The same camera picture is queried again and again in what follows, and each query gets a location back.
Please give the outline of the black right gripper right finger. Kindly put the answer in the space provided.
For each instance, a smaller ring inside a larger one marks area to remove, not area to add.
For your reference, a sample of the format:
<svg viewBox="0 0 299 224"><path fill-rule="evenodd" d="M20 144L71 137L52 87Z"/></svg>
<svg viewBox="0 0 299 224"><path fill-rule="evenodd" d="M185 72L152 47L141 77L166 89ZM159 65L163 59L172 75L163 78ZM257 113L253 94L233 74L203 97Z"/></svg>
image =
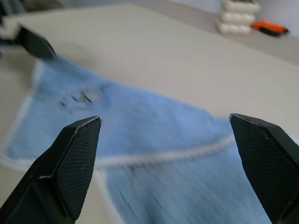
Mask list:
<svg viewBox="0 0 299 224"><path fill-rule="evenodd" d="M273 224L299 222L299 146L278 125L232 113L242 166Z"/></svg>

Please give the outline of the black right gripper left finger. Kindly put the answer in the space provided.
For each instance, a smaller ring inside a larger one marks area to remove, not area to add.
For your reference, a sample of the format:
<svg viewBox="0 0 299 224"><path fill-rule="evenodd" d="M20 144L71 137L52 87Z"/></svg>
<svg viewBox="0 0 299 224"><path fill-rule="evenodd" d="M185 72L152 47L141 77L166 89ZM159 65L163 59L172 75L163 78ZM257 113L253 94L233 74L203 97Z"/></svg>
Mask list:
<svg viewBox="0 0 299 224"><path fill-rule="evenodd" d="M101 119L78 120L62 129L0 209L2 224L73 224L93 175Z"/></svg>

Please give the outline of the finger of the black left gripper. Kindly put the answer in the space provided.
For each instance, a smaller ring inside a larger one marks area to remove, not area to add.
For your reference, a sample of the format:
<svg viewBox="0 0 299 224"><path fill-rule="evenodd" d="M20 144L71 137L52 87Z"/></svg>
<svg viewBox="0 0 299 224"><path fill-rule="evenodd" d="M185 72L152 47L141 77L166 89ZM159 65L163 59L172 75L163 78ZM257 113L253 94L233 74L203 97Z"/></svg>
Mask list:
<svg viewBox="0 0 299 224"><path fill-rule="evenodd" d="M42 36L25 27L20 28L15 37L15 43L22 46L32 56L39 59L56 59L56 53L50 43Z"/></svg>

